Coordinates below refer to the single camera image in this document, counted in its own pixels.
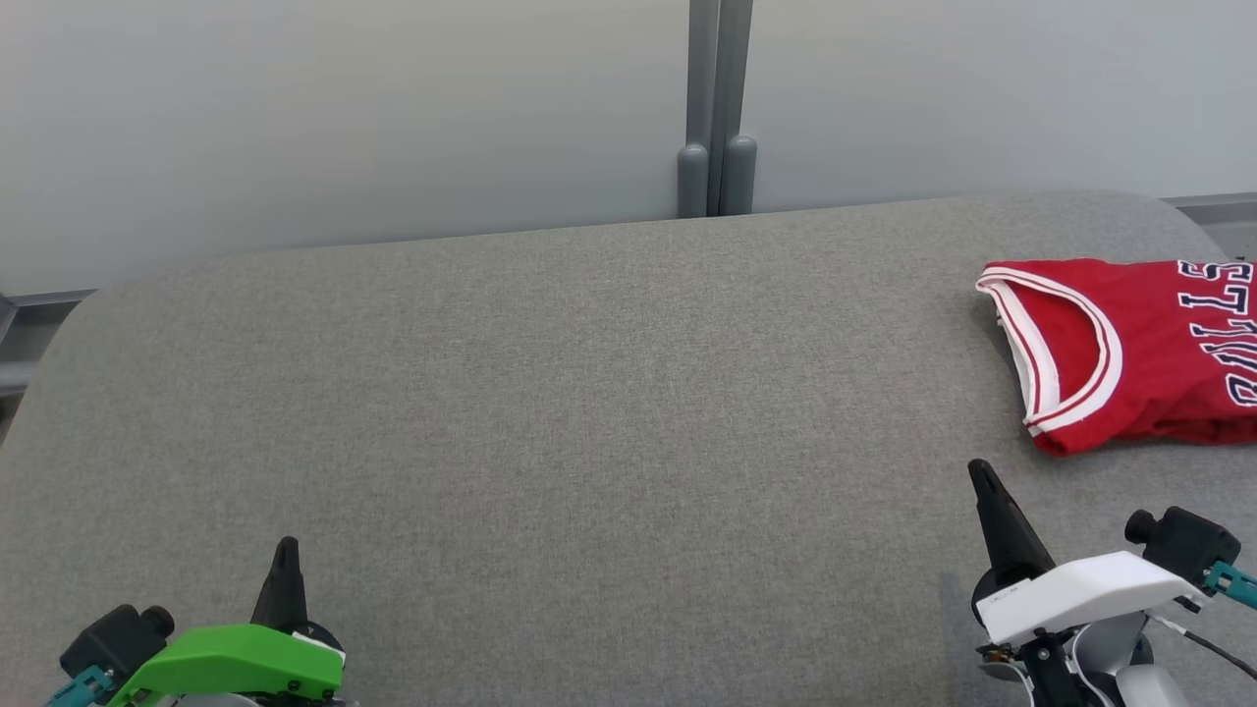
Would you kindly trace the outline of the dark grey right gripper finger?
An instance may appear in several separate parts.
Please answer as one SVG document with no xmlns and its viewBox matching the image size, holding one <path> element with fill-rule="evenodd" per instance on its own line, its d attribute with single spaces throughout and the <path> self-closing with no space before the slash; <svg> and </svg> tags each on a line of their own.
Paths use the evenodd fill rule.
<svg viewBox="0 0 1257 707">
<path fill-rule="evenodd" d="M 1006 586 L 1003 574 L 1019 567 L 1019 526 L 1018 520 L 1014 520 L 1017 503 L 991 462 L 970 460 L 968 474 L 989 564 L 973 593 L 994 594 Z"/>
<path fill-rule="evenodd" d="M 1033 577 L 1040 577 L 1041 574 L 1055 569 L 1055 559 L 1050 555 L 1038 533 L 1032 528 L 1027 518 L 1024 518 L 1023 509 L 1019 508 L 1019 502 L 1017 503 L 1017 511 L 1014 511 L 1014 520 L 1018 520 L 1019 526 L 1019 567 L 1007 571 L 1003 574 L 1006 581 L 1023 581 L 1033 580 Z"/>
</svg>

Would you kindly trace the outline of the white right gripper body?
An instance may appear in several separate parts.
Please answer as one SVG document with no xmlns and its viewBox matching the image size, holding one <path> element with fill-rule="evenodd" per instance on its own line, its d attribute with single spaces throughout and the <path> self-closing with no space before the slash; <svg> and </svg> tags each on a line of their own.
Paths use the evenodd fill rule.
<svg viewBox="0 0 1257 707">
<path fill-rule="evenodd" d="M 1033 580 L 1014 582 L 977 603 L 996 645 L 1019 647 L 1047 634 L 1205 595 L 1184 577 L 1131 552 L 1068 561 Z"/>
</svg>

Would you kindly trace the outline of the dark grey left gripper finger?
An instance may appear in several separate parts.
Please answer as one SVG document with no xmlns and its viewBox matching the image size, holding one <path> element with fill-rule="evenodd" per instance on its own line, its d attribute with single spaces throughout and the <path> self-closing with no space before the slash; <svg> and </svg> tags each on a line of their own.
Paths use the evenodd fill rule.
<svg viewBox="0 0 1257 707">
<path fill-rule="evenodd" d="M 251 609 L 251 624 L 279 629 L 287 623 L 287 609 L 284 609 L 284 598 L 280 591 L 284 572 L 287 572 L 287 537 L 280 538 L 277 543 L 270 567 L 259 594 L 256 594 L 254 609 Z"/>
<path fill-rule="evenodd" d="M 304 577 L 300 572 L 300 542 L 284 537 L 284 626 L 295 629 L 308 623 Z"/>
</svg>

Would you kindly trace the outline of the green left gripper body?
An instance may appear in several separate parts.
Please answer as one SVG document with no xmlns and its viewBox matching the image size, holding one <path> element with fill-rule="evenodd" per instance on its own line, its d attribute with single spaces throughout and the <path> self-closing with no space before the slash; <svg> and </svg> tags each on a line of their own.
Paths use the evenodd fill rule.
<svg viewBox="0 0 1257 707">
<path fill-rule="evenodd" d="M 344 659 L 321 642 L 260 624 L 194 626 L 150 658 L 108 706 L 156 706 L 172 694 L 295 694 L 322 702 Z"/>
</svg>

